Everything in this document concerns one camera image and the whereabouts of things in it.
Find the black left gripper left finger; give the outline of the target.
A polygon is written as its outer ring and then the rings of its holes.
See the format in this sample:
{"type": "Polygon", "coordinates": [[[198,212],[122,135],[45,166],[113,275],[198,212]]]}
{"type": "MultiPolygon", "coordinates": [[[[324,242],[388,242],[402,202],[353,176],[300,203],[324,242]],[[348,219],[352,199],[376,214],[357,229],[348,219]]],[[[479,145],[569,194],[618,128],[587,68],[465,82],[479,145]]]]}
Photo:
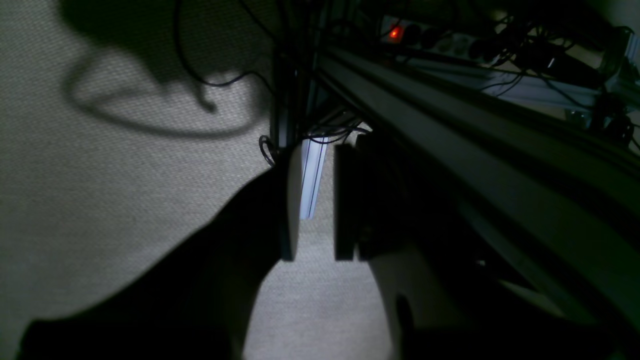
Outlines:
{"type": "Polygon", "coordinates": [[[288,148],[274,168],[275,228],[279,255],[284,262],[297,256],[302,198],[302,145],[288,148]]]}

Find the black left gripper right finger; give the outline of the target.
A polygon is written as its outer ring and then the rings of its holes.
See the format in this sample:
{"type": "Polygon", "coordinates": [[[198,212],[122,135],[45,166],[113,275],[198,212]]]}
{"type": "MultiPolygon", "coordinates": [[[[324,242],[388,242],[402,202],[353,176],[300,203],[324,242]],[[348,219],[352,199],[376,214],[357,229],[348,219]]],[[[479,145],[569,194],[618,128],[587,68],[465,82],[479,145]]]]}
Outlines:
{"type": "Polygon", "coordinates": [[[358,215],[355,209],[357,153],[350,145],[339,145],[334,154],[334,259],[354,260],[358,215]]]}

